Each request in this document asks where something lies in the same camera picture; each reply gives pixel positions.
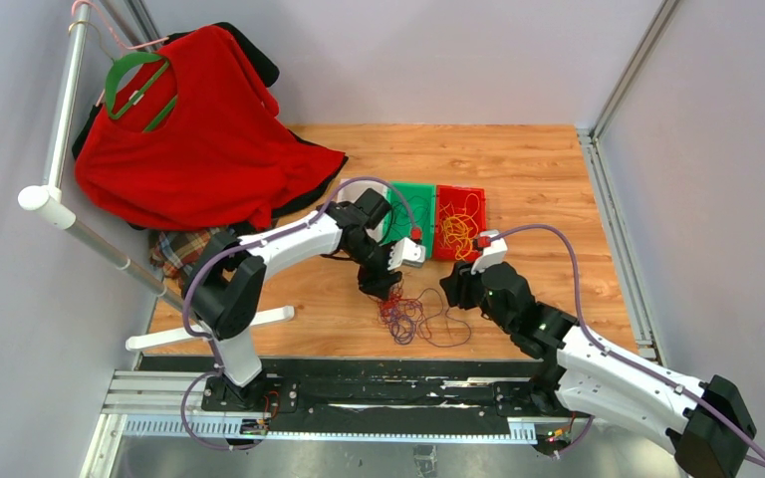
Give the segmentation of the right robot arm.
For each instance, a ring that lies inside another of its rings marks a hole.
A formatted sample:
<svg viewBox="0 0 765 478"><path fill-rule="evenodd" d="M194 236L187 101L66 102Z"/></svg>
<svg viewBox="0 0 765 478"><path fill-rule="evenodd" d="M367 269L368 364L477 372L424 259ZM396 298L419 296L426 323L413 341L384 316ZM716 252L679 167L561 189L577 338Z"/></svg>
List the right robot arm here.
<svg viewBox="0 0 765 478"><path fill-rule="evenodd" d="M529 388L538 412L564 408L622 427L670 453L692 477L734 477L746 461L757 427L731 380L685 375L617 346L537 300L506 262L481 272L457 262L439 284L450 306L479 309L541 361Z"/></svg>

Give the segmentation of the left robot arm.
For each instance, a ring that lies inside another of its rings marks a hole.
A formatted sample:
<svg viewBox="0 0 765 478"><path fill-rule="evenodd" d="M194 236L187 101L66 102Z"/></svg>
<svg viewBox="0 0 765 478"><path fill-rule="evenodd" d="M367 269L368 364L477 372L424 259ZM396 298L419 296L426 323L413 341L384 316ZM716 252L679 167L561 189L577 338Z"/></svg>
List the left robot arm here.
<svg viewBox="0 0 765 478"><path fill-rule="evenodd" d="M354 202L329 202L304 218L271 231L211 240L183 288L183 324L202 326L215 360L205 388L209 411L268 413L262 362L250 329L264 284L274 275L308 259L344 252L358 264L358 287L386 301L402 273L393 261L396 243L371 237L390 212L385 198L372 189Z"/></svg>

